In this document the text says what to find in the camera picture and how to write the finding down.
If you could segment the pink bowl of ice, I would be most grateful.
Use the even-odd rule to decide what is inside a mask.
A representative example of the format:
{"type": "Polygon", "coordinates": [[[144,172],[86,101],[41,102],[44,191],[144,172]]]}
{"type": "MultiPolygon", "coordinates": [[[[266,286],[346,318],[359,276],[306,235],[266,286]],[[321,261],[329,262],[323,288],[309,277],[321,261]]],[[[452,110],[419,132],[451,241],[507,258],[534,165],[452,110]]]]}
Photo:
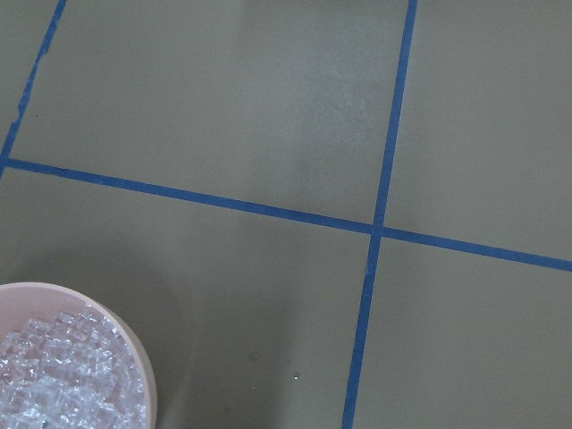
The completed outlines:
{"type": "Polygon", "coordinates": [[[110,309],[48,283],[1,288],[3,428],[154,428],[155,375],[110,309]]]}

